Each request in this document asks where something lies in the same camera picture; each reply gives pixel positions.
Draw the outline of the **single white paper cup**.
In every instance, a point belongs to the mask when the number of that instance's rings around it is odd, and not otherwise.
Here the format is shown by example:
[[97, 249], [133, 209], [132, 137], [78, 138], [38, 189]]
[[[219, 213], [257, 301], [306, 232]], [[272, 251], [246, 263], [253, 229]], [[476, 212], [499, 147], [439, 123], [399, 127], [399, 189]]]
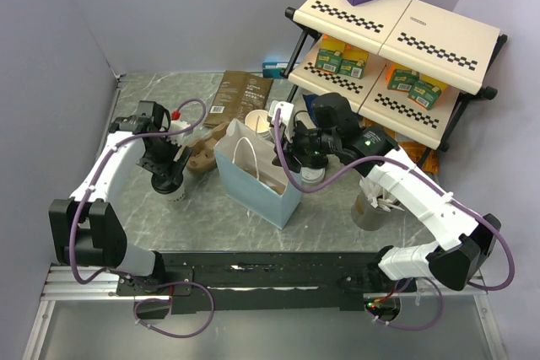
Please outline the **single white paper cup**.
[[165, 200], [171, 203], [177, 203], [185, 198], [185, 186], [180, 185], [176, 190], [165, 195]]

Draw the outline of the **white plastic cup lids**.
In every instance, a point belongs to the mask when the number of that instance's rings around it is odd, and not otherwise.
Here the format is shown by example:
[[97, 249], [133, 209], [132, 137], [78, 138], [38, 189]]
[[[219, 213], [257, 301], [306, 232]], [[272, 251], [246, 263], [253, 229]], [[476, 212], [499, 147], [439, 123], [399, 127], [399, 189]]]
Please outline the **white plastic cup lids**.
[[312, 169], [304, 167], [300, 171], [302, 182], [305, 185], [319, 185], [324, 181], [326, 170], [321, 169]]

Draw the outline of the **separated brown cup carrier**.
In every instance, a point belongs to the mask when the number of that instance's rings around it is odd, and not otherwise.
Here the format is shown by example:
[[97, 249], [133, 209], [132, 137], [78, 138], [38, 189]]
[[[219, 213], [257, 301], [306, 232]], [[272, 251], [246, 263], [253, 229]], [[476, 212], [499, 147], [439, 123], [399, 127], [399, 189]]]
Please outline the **separated brown cup carrier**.
[[276, 183], [272, 179], [264, 180], [263, 183], [280, 196], [286, 191], [286, 185]]

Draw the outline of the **light blue paper bag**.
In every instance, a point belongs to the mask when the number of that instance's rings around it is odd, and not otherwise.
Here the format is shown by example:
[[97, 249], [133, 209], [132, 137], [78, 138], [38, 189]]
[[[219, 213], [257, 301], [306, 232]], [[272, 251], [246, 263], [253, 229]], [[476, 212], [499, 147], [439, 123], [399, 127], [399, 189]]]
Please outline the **light blue paper bag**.
[[[234, 119], [213, 150], [226, 194], [282, 229], [299, 205], [301, 192], [290, 183], [282, 167], [272, 164], [273, 149], [273, 143]], [[270, 179], [286, 185], [281, 196], [263, 183]]]

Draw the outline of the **white paper cup stack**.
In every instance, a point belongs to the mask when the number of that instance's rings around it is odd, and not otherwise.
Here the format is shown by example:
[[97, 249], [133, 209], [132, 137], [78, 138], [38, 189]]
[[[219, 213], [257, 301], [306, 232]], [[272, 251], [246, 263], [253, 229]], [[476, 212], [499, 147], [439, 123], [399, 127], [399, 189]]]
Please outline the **white paper cup stack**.
[[250, 111], [246, 115], [245, 124], [261, 139], [270, 142], [273, 141], [273, 135], [268, 121], [268, 112], [266, 110]]

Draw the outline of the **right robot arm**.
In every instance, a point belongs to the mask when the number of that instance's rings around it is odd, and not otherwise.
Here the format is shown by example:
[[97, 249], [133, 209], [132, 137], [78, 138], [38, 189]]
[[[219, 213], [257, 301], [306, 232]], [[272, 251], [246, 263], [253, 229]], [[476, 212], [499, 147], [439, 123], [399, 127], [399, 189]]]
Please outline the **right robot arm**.
[[[389, 290], [398, 280], [426, 277], [461, 291], [472, 286], [473, 276], [499, 243], [510, 250], [500, 234], [500, 222], [480, 216], [457, 201], [428, 177], [405, 150], [378, 126], [361, 126], [348, 100], [338, 93], [318, 96], [312, 103], [316, 125], [306, 127], [295, 119], [295, 107], [275, 101], [268, 113], [273, 129], [273, 164], [283, 168], [297, 190], [317, 192], [354, 169], [381, 187], [411, 212], [434, 236], [434, 242], [379, 251], [368, 272], [370, 285]], [[306, 188], [295, 179], [307, 160], [334, 155], [343, 168], [316, 187]]]

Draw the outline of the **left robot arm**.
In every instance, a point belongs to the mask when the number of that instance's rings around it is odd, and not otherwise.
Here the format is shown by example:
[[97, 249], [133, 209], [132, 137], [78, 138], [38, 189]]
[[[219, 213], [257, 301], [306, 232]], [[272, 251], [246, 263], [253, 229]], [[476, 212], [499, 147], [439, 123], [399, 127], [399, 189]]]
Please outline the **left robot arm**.
[[179, 110], [140, 101], [134, 114], [109, 125], [105, 146], [83, 183], [69, 198], [51, 203], [48, 216], [57, 259], [71, 266], [79, 283], [90, 280], [80, 276], [78, 267], [95, 266], [136, 277], [137, 285], [149, 294], [165, 288], [162, 255], [128, 241], [114, 205], [135, 166], [151, 174], [151, 188], [159, 196], [181, 200], [184, 170], [192, 154], [192, 148], [181, 142], [192, 129], [181, 120]]

